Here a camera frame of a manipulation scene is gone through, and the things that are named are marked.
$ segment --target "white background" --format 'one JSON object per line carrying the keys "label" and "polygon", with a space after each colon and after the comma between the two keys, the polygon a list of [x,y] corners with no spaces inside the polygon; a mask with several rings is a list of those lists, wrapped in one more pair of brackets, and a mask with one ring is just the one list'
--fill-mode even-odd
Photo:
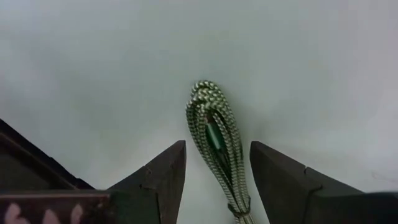
{"label": "white background", "polygon": [[361,190],[397,190],[397,12],[393,0],[2,0],[0,117],[97,188],[186,139],[178,223],[232,223],[185,122],[207,78],[247,162],[260,140]]}

